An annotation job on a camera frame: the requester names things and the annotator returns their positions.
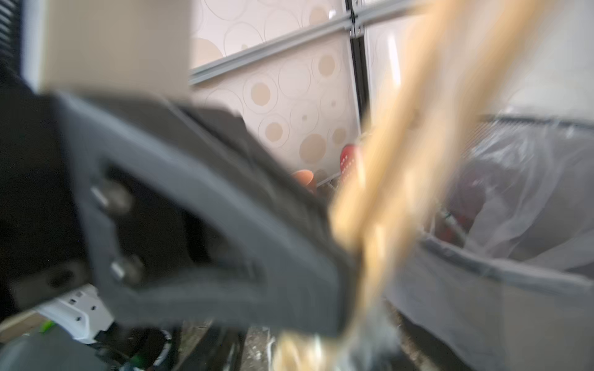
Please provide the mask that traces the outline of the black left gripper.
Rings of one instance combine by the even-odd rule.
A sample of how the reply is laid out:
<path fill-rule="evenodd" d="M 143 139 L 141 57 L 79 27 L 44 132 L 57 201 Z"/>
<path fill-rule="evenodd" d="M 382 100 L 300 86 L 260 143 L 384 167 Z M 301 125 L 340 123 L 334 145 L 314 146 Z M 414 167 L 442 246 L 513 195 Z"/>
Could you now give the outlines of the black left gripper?
<path fill-rule="evenodd" d="M 91 280 L 54 117 L 1 68 L 1 318 Z"/>

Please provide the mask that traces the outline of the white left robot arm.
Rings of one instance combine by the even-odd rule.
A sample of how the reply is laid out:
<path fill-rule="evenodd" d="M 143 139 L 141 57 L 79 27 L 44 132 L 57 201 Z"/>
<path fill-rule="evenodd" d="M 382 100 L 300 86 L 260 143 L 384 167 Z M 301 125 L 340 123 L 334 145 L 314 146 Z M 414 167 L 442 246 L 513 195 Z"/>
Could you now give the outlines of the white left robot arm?
<path fill-rule="evenodd" d="M 358 273 L 238 115 L 40 95 L 1 69 L 3 318 L 32 309 L 145 369 L 192 320 L 214 320 L 214 343 L 251 325 L 336 338 Z"/>

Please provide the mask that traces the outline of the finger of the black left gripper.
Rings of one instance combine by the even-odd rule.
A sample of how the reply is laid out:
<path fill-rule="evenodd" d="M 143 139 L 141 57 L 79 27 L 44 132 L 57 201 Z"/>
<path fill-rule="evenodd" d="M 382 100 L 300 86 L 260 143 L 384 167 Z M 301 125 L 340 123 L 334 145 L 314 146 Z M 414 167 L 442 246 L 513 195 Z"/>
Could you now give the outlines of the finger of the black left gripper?
<path fill-rule="evenodd" d="M 93 282 L 119 322 L 344 332 L 358 260 L 240 116 L 73 93 L 56 113 Z"/>

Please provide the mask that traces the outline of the wooden disposable chopsticks pair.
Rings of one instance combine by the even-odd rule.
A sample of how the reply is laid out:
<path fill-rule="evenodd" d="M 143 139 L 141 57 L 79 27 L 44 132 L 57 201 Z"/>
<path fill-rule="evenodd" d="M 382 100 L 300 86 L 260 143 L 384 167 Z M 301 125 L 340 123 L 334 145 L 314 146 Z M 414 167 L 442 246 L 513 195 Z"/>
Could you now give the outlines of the wooden disposable chopsticks pair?
<path fill-rule="evenodd" d="M 408 254 L 461 159 L 467 137 L 526 49 L 549 1 L 505 1 L 478 51 L 461 59 L 451 93 L 428 96 L 439 54 L 453 38 L 467 1 L 436 1 L 413 32 L 399 83 L 387 83 L 372 112 L 373 131 L 359 173 L 339 191 L 330 216 L 335 239 L 363 262 L 357 299 L 335 340 L 285 334 L 275 370 L 332 370 L 349 356 L 375 318 L 392 270 Z"/>

